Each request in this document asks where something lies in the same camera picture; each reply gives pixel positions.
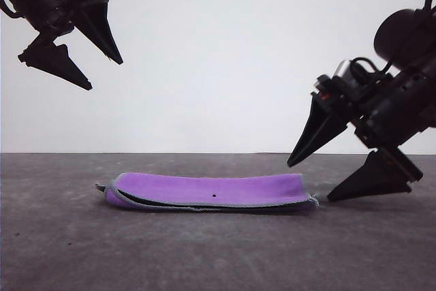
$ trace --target white backdrop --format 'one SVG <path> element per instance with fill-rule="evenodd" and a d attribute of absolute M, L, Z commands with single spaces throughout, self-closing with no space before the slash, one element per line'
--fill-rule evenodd
<path fill-rule="evenodd" d="M 5 152 L 288 152 L 320 74 L 368 56 L 391 13 L 424 0 L 110 0 L 125 64 L 79 31 L 62 37 L 92 82 L 84 91 L 16 56 L 36 36 L 3 15 Z M 322 153 L 366 153 L 349 128 Z M 436 131 L 404 147 L 436 154 Z"/>

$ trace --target gray concrete floor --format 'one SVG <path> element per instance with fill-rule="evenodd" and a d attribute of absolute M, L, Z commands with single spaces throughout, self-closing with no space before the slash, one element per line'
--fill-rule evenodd
<path fill-rule="evenodd" d="M 328 203 L 362 155 L 3 154 L 2 290 L 436 290 L 436 156 L 410 194 Z M 94 188 L 126 171 L 304 174 L 307 213 L 147 213 Z"/>

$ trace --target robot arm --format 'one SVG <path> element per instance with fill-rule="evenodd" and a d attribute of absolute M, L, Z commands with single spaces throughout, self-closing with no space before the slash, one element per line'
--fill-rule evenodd
<path fill-rule="evenodd" d="M 383 70 L 364 57 L 342 62 L 336 74 L 317 79 L 309 120 L 292 152 L 293 166 L 338 136 L 350 122 L 371 151 L 364 165 L 328 195 L 337 201 L 410 192 L 420 170 L 398 149 L 418 132 L 436 127 L 436 7 L 401 10 L 378 29 L 374 47 L 388 64 Z M 358 62 L 366 61 L 374 72 Z M 395 77 L 387 71 L 401 70 Z"/>
<path fill-rule="evenodd" d="M 107 20 L 108 0 L 10 0 L 16 10 L 4 0 L 0 8 L 12 18 L 26 18 L 39 35 L 18 56 L 27 66 L 35 67 L 63 78 L 86 90 L 91 83 L 68 56 L 65 44 L 54 41 L 77 27 L 107 57 L 118 64 L 123 60 L 112 37 Z"/>

